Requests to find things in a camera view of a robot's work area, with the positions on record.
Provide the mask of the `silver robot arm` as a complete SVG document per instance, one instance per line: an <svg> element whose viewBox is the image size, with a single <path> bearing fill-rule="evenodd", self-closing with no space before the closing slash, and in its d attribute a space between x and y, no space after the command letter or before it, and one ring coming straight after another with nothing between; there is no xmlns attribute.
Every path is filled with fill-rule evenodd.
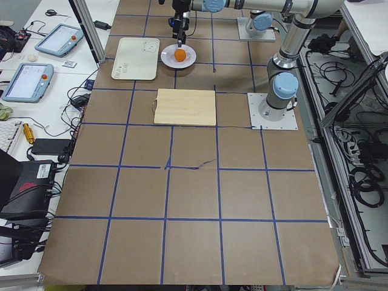
<svg viewBox="0 0 388 291"><path fill-rule="evenodd" d="M250 18L246 24L246 31L250 35L260 35L268 30L278 32L279 29L273 26L273 16L262 10L251 10Z"/></svg>
<svg viewBox="0 0 388 291"><path fill-rule="evenodd" d="M190 11L217 13L224 8L235 10L263 10L270 12L292 13L294 19L279 52L274 54L267 71L277 69L287 72L296 67L299 52L317 19L332 15L344 4L343 1L173 1L173 38L178 45L186 43L186 30L189 28Z"/></svg>

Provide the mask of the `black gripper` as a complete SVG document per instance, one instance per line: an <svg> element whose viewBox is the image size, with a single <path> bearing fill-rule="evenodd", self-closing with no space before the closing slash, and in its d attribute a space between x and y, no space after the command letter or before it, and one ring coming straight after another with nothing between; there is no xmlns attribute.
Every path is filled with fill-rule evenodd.
<svg viewBox="0 0 388 291"><path fill-rule="evenodd" d="M173 0L172 8L175 15L172 18L171 27L173 29L173 38L178 39L178 47L184 44L182 39L186 39L186 31L189 29L191 0Z"/></svg>

